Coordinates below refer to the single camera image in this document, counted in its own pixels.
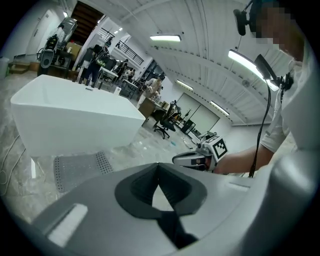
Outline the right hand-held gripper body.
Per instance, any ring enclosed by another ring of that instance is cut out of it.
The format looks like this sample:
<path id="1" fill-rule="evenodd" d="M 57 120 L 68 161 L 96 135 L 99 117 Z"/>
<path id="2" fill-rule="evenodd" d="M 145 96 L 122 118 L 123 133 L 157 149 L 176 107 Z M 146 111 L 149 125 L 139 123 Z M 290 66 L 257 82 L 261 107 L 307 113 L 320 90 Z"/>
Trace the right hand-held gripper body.
<path id="1" fill-rule="evenodd" d="M 228 149 L 222 136 L 213 136 L 195 147 L 194 151 L 178 154 L 172 163 L 181 167 L 213 172 L 218 162 L 227 154 Z"/>

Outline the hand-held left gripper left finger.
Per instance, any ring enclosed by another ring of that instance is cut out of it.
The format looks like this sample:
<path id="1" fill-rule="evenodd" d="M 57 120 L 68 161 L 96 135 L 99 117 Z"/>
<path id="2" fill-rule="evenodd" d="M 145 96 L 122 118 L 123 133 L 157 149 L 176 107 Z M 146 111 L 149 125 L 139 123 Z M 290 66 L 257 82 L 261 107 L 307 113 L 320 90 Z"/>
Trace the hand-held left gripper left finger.
<path id="1" fill-rule="evenodd" d="M 115 187 L 117 203 L 133 217 L 160 217 L 160 210 L 152 206 L 158 187 L 157 168 L 157 163 L 140 165 L 137 167 L 138 172 L 122 179 Z"/>

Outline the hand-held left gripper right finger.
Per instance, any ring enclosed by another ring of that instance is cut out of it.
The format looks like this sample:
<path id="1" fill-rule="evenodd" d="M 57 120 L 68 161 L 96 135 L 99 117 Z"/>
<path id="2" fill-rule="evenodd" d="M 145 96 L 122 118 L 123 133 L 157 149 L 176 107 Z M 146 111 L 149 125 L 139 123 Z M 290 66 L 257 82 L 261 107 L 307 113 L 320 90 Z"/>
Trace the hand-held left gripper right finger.
<path id="1" fill-rule="evenodd" d="M 159 163 L 157 177 L 159 187 L 179 217 L 195 214 L 207 199 L 205 185 L 179 171 L 176 165 Z"/>

